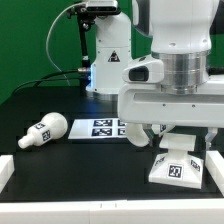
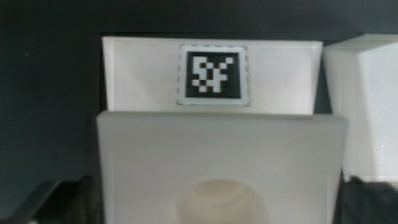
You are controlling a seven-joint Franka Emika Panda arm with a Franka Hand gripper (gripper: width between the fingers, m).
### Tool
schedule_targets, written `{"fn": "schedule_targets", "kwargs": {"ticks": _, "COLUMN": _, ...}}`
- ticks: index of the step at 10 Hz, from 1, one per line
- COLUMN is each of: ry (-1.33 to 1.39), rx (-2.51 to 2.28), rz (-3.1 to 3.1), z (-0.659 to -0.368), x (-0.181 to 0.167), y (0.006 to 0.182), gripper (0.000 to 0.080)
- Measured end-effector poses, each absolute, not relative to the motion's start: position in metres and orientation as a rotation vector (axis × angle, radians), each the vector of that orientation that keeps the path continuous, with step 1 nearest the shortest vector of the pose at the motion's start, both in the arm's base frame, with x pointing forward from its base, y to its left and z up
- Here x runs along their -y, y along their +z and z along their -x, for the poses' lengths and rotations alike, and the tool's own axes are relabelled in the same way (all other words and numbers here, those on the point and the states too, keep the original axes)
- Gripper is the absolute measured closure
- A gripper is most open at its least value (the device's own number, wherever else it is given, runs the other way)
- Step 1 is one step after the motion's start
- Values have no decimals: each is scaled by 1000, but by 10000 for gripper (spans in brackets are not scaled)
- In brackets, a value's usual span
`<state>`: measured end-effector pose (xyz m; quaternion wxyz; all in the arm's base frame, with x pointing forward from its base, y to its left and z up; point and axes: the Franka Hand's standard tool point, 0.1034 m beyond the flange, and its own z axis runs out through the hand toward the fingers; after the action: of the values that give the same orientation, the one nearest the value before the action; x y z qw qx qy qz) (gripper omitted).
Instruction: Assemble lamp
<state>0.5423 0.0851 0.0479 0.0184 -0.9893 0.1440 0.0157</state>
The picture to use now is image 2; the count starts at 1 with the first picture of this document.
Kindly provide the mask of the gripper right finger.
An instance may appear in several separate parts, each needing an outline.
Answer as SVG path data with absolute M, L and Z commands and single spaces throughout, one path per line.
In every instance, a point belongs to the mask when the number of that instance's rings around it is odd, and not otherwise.
M 334 224 L 398 224 L 398 187 L 389 182 L 357 176 L 339 180 Z

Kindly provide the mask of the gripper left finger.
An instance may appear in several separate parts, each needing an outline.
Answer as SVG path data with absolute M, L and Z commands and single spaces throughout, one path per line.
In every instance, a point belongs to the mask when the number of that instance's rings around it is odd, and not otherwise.
M 92 224 L 94 180 L 43 182 L 12 213 L 12 224 Z

